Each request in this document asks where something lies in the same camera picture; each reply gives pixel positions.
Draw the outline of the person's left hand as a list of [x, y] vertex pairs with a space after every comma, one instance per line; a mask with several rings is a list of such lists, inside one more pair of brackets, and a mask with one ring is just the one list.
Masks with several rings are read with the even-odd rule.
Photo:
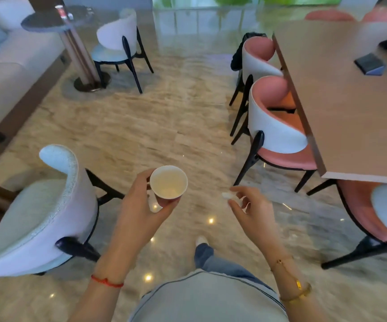
[[176, 200], [157, 213], [153, 213], [146, 201], [122, 200], [118, 217], [107, 253], [138, 255], [171, 215], [179, 200]]

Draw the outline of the small white packet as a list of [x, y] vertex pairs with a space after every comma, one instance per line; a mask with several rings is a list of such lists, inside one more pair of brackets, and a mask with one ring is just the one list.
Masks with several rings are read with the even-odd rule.
[[237, 203], [237, 205], [243, 210], [245, 211], [245, 208], [246, 208], [246, 205], [243, 204], [243, 199], [245, 198], [244, 196], [239, 198], [237, 196], [237, 192], [233, 192], [233, 191], [229, 191], [229, 192], [223, 192], [222, 193], [222, 197], [223, 199], [225, 200], [233, 200], [235, 203]]

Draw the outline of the white paper cup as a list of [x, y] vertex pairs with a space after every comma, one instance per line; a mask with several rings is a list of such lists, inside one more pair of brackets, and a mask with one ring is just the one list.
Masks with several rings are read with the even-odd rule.
[[188, 187], [186, 173], [176, 166], [162, 166], [153, 171], [147, 190], [149, 208], [153, 213], [179, 200]]

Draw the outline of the person's right forearm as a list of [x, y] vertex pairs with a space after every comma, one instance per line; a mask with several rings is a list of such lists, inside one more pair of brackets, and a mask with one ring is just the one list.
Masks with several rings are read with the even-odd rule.
[[311, 284], [298, 269], [293, 256], [286, 249], [285, 252], [282, 259], [267, 263], [275, 278], [289, 322], [329, 322]]

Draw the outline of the person's left forearm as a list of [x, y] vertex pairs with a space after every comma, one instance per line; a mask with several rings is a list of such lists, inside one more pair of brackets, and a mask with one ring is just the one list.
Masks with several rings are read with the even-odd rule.
[[135, 260], [136, 255], [104, 254], [67, 322], [111, 322], [121, 288]]

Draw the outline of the blue jeans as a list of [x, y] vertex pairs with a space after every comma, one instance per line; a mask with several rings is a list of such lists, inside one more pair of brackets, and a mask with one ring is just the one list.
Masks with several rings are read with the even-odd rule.
[[266, 285], [243, 266], [216, 256], [214, 249], [210, 245], [201, 244], [196, 247], [193, 259], [196, 269], [246, 279], [272, 290], [271, 287]]

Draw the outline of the grey shirt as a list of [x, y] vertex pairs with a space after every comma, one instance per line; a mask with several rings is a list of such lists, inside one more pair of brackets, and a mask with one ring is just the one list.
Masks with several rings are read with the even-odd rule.
[[128, 322], [289, 322], [277, 293], [244, 278], [197, 269], [146, 293]]

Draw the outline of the light blue upholstered chair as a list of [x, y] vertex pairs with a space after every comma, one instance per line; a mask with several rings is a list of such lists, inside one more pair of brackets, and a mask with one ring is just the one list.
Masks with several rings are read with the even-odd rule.
[[97, 262], [101, 255], [89, 239], [100, 206], [125, 197], [66, 146], [45, 146], [39, 156], [66, 177], [32, 183], [9, 206], [0, 222], [0, 277], [43, 275], [74, 257]]
[[107, 77], [101, 70], [101, 65], [114, 65], [116, 70], [119, 71], [119, 65], [126, 64], [134, 77], [138, 91], [142, 94], [143, 91], [133, 59], [145, 59], [151, 73], [154, 73], [154, 71], [138, 30], [136, 10], [131, 8], [122, 9], [119, 12], [119, 18], [101, 26], [97, 30], [96, 36], [99, 43], [92, 50], [91, 58], [94, 61], [101, 85], [104, 88], [108, 85]]

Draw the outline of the wooden dining table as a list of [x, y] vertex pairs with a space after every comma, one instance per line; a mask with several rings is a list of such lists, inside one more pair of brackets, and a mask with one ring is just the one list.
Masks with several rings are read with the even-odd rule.
[[[272, 38], [320, 176], [387, 183], [387, 23], [287, 21]], [[382, 76], [354, 64], [369, 53]]]

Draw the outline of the black jacket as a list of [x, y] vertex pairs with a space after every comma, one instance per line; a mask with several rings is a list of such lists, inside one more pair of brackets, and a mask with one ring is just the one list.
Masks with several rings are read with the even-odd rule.
[[230, 63], [230, 68], [232, 71], [240, 71], [242, 70], [242, 48], [245, 43], [245, 41], [249, 38], [252, 37], [267, 37], [266, 33], [258, 33], [258, 32], [247, 32], [243, 35], [242, 41], [234, 53], [231, 63]]

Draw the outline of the beige sofa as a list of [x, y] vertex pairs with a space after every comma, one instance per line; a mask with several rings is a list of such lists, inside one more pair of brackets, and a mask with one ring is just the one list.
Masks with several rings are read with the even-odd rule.
[[[29, 2], [35, 12], [50, 9]], [[0, 155], [71, 64], [56, 32], [4, 31], [8, 37], [0, 44]]]

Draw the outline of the glass railing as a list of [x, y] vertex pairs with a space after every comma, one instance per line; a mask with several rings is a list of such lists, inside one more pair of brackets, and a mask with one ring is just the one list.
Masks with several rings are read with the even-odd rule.
[[158, 33], [164, 36], [216, 35], [220, 32], [266, 32], [257, 8], [189, 8], [153, 10]]

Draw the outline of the round dark side table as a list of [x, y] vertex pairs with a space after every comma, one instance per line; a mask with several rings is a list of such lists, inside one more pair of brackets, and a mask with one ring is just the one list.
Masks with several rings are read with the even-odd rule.
[[[88, 24], [94, 18], [94, 11], [83, 5], [64, 5], [68, 20], [63, 21], [55, 8], [36, 11], [25, 18], [21, 26], [29, 32], [56, 32], [59, 34], [74, 65], [78, 78], [74, 88], [80, 92], [94, 92], [104, 87], [101, 85], [94, 61], [79, 37], [76, 28]], [[105, 73], [106, 81], [110, 75]]]

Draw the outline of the black wallet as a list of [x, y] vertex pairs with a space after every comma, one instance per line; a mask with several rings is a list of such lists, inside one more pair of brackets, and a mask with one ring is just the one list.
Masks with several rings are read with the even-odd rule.
[[355, 59], [354, 64], [364, 75], [368, 76], [382, 76], [386, 69], [384, 61], [373, 53]]

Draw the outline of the white cushion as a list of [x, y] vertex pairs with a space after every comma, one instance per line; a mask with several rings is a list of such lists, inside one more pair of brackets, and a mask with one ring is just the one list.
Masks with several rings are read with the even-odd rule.
[[34, 13], [29, 0], [0, 0], [0, 27], [6, 31], [22, 29], [22, 21]]

